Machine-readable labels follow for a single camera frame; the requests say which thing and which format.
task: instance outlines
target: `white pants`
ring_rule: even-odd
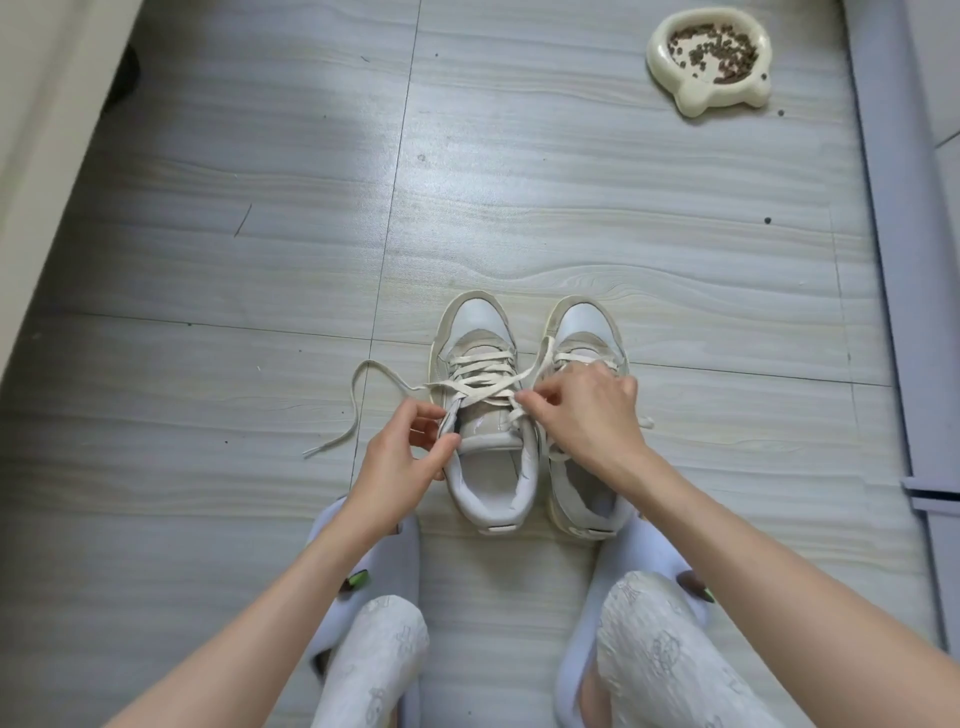
[[[429,640],[420,610],[381,596],[357,616],[330,664],[314,728],[381,728],[416,679]],[[780,726],[697,623],[679,587],[632,571],[604,601],[597,667],[613,726]]]

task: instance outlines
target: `shoelace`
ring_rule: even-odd
[[[460,402],[461,407],[469,407],[481,401],[496,407],[510,407],[508,422],[512,425],[521,417],[526,417],[527,414],[516,403],[512,387],[528,377],[535,369],[541,371],[541,362],[542,360],[538,357],[537,362],[532,367],[525,372],[518,373],[514,355],[510,352],[485,352],[454,356],[449,362],[452,369],[449,379],[430,381],[415,387],[408,384],[402,376],[383,362],[376,359],[364,359],[353,370],[353,376],[350,378],[350,404],[353,407],[353,424],[342,435],[307,450],[303,457],[310,457],[325,449],[332,448],[356,431],[356,428],[360,425],[360,410],[357,408],[355,390],[357,378],[365,367],[374,367],[383,372],[405,394],[429,389],[450,389],[455,392],[454,400],[462,400]]]
[[[516,371],[516,361],[510,352],[486,352],[478,354],[469,354],[467,356],[455,356],[450,359],[450,366],[453,373],[449,379],[443,381],[432,381],[419,386],[408,384],[402,376],[393,369],[376,359],[364,359],[357,368],[353,370],[353,376],[350,378],[350,405],[353,408],[353,424],[343,434],[337,435],[332,440],[327,440],[315,448],[307,450],[303,457],[311,457],[318,452],[332,448],[348,437],[350,437],[356,428],[360,425],[360,410],[357,407],[356,383],[360,373],[366,367],[373,367],[385,374],[394,384],[397,385],[405,394],[424,391],[429,389],[452,389],[456,394],[454,400],[462,400],[461,407],[469,407],[477,402],[485,402],[497,407],[510,407],[508,422],[512,425],[521,417],[526,417],[526,411],[516,402],[515,392],[512,387],[519,381],[526,379],[530,374],[536,372],[533,381],[537,381],[543,376],[547,369],[553,367],[559,371],[571,361],[579,361],[584,364],[590,364],[596,359],[591,359],[580,354],[555,352],[556,341],[552,336],[545,336],[540,342],[540,351],[537,353],[537,359],[529,369],[518,373]],[[616,371],[616,364],[608,357],[599,359],[608,367]],[[641,427],[652,428],[653,420],[648,417],[639,418]],[[547,438],[547,456],[551,460],[563,462],[569,460],[570,456],[562,450],[555,449],[555,443],[552,438]]]

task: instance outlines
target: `person's left arm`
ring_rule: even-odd
[[[442,408],[405,400],[370,442],[347,501],[293,565],[108,728],[259,728],[360,558],[412,511],[460,443]],[[429,449],[421,460],[410,447]]]

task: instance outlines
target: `black object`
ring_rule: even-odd
[[[113,83],[101,113],[107,113],[121,101],[130,96],[140,83],[140,59],[136,51],[128,45],[120,58],[117,72],[113,75]]]

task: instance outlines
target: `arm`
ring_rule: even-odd
[[[814,723],[960,725],[960,666],[648,448],[635,379],[570,364],[517,400],[670,540]]]
[[[360,558],[412,511],[460,442],[444,410],[405,400],[367,449],[347,502],[293,565],[108,728],[259,728]],[[410,446],[430,449],[415,460]]]

